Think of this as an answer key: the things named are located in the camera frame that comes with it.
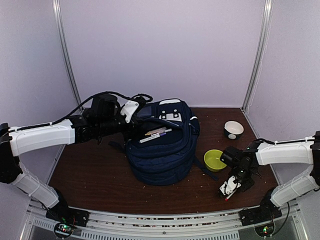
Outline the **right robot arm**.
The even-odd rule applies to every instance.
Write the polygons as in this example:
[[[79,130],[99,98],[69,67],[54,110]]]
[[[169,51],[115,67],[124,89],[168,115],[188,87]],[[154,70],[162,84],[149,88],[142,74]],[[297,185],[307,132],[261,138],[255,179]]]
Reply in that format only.
[[[259,220],[266,221],[284,204],[320,189],[320,133],[298,140],[270,141],[258,138],[244,150],[227,147],[220,161],[231,168],[219,194],[226,199],[237,190],[246,191],[254,185],[253,175],[260,166],[301,163],[308,168],[287,183],[269,190],[256,210]]]

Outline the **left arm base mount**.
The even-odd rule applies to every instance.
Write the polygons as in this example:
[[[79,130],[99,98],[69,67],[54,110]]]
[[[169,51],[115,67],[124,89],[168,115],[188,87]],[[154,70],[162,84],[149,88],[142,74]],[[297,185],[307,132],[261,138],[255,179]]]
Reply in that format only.
[[[86,210],[69,207],[68,203],[62,199],[49,208],[43,203],[42,208],[46,210],[46,218],[57,221],[53,227],[53,233],[59,239],[69,238],[78,227],[86,227],[90,213]]]

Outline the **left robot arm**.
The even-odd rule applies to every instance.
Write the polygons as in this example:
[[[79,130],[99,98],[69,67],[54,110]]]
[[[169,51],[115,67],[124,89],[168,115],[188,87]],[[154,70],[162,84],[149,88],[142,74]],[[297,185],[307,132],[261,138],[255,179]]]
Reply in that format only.
[[[132,129],[137,121],[135,114],[148,102],[143,95],[126,97],[126,103],[118,102],[120,94],[106,91],[90,96],[85,102],[91,102],[81,114],[76,109],[66,116],[48,123],[10,127],[7,123],[0,125],[0,181],[11,184],[30,197],[37,199],[50,209],[61,222],[72,218],[63,195],[53,187],[41,182],[36,175],[29,172],[19,156],[38,149],[58,145],[85,143],[116,133]]]

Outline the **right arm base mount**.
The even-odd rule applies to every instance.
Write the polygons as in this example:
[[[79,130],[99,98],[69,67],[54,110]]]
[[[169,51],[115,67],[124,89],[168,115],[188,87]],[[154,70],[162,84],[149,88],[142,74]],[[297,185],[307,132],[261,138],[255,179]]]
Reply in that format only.
[[[289,214],[282,225],[276,228],[275,219],[282,216],[279,206],[275,206],[270,199],[261,201],[260,206],[243,208],[238,212],[242,226],[256,225],[255,233],[262,238],[271,238],[282,230]]]

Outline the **blue marker pen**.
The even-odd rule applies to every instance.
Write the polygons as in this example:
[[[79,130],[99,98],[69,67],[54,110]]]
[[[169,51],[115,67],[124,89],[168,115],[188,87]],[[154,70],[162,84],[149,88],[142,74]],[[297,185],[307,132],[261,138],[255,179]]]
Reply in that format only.
[[[170,129],[166,129],[166,130],[164,130],[163,132],[161,132],[159,135],[160,136],[164,136],[164,135],[166,135],[167,133],[169,133],[169,132],[171,132],[172,131],[172,129],[170,128]]]

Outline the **red marker pen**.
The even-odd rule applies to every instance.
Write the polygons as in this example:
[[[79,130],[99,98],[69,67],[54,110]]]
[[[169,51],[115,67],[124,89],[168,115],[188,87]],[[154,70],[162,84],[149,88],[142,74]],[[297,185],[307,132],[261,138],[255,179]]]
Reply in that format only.
[[[226,202],[231,198],[231,196],[233,196],[236,192],[232,192],[229,195],[227,195],[227,197],[224,199]]]

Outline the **black marker pen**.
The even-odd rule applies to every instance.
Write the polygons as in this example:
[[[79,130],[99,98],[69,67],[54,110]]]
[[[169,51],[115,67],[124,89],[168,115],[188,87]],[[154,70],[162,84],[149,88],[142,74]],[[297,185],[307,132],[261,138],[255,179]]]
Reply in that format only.
[[[139,140],[138,142],[140,144],[142,144],[142,143],[146,143],[148,141],[151,141],[151,140],[154,140],[154,139],[157,139],[157,138],[160,138],[160,137],[161,137],[161,134],[157,133],[157,134],[151,135],[149,137],[143,138],[143,139]]]

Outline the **navy blue student backpack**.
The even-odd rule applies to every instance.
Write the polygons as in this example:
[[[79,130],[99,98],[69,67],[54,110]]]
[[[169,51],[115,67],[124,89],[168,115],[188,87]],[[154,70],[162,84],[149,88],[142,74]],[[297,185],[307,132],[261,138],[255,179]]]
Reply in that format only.
[[[217,181],[196,157],[200,124],[187,103],[178,98],[148,103],[137,114],[142,124],[135,129],[124,145],[115,141],[108,144],[124,153],[134,176],[153,186],[168,186],[183,180],[196,165],[205,174]],[[166,127],[172,129],[166,135],[144,143],[139,140],[149,137],[151,130]]]

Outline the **cream glue tube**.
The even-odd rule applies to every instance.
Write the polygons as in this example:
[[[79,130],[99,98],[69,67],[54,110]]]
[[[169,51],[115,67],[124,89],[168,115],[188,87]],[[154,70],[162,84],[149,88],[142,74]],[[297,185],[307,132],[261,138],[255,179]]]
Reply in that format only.
[[[151,136],[153,134],[157,134],[157,133],[160,133],[160,132],[163,132],[165,131],[167,128],[166,127],[161,127],[161,128],[158,128],[158,129],[154,129],[154,130],[151,130],[151,131],[148,131],[145,136]]]

